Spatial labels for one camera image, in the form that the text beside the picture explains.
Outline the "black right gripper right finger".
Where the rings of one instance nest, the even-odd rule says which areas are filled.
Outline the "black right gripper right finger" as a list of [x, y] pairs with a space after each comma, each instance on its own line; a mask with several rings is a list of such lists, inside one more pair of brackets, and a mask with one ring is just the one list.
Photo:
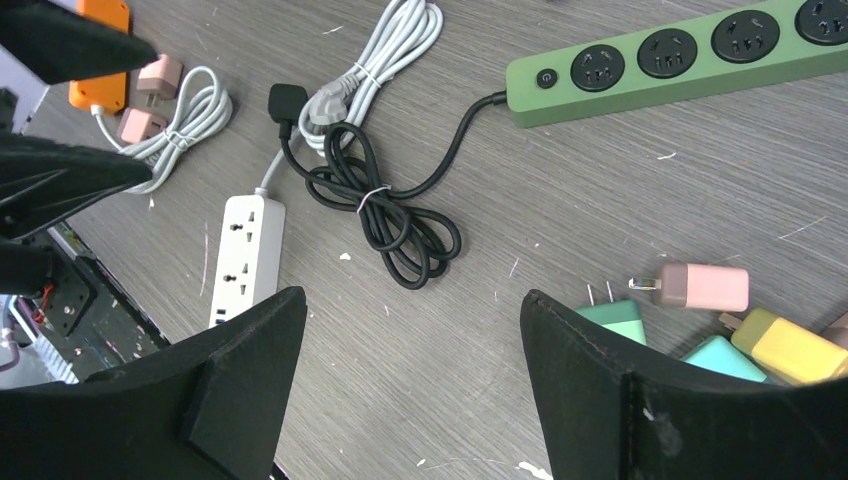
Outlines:
[[523, 349], [557, 479], [843, 479], [847, 383], [755, 383], [673, 359], [532, 290]]

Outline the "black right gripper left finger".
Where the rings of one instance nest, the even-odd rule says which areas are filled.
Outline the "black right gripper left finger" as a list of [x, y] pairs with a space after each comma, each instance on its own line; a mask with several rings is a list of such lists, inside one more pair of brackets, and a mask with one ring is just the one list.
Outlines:
[[281, 479], [275, 453], [307, 317], [288, 287], [77, 384], [1, 394], [5, 479]]

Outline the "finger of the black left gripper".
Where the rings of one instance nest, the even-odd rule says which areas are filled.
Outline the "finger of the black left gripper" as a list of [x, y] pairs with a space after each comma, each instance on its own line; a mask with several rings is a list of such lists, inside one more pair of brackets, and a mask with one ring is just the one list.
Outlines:
[[1, 46], [48, 85], [127, 72], [157, 59], [147, 41], [51, 1], [3, 1]]
[[19, 240], [152, 178], [116, 152], [1, 135], [1, 238]]

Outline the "light green plug adapter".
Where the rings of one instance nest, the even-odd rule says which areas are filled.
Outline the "light green plug adapter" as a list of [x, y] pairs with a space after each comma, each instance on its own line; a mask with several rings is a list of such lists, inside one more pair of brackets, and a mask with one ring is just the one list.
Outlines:
[[609, 282], [606, 282], [607, 303], [597, 303], [593, 287], [588, 284], [589, 305], [579, 307], [576, 313], [637, 343], [646, 345], [646, 336], [639, 304], [631, 299], [616, 300]]

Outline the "pink plug adapter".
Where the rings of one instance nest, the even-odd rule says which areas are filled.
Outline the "pink plug adapter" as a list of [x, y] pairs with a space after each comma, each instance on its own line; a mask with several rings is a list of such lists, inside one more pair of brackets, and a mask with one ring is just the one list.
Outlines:
[[167, 54], [145, 67], [138, 74], [136, 89], [147, 96], [146, 105], [155, 106], [159, 101], [174, 100], [179, 90], [184, 66]]
[[668, 263], [652, 278], [631, 278], [628, 288], [652, 292], [659, 306], [743, 312], [749, 307], [750, 277], [743, 268]]
[[118, 126], [119, 138], [128, 144], [137, 144], [161, 133], [168, 121], [157, 114], [127, 108]]

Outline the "teal plug adapter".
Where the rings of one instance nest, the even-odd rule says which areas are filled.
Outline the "teal plug adapter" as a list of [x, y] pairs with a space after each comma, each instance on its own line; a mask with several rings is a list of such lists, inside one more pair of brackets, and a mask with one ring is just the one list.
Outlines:
[[768, 380], [766, 373], [737, 350], [726, 337], [720, 335], [705, 338], [685, 354], [681, 361], [752, 382], [763, 383]]

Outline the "white power strip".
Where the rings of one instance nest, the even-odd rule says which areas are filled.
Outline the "white power strip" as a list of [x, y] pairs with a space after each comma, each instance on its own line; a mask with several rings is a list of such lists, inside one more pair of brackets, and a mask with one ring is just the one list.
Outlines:
[[244, 313], [278, 291], [285, 206], [262, 195], [224, 206], [208, 326]]

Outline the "yellow plug adapter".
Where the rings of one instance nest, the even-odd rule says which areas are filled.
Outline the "yellow plug adapter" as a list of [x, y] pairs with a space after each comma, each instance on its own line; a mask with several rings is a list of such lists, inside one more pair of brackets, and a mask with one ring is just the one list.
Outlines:
[[845, 348], [771, 311], [755, 308], [743, 319], [724, 312], [718, 320], [735, 348], [791, 385], [847, 376]]

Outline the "dark green power strip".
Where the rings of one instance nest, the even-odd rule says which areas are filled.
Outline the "dark green power strip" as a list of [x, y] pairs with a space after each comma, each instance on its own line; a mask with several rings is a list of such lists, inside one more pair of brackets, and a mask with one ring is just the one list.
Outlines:
[[530, 128], [846, 69], [846, 2], [764, 1], [519, 58], [505, 83]]

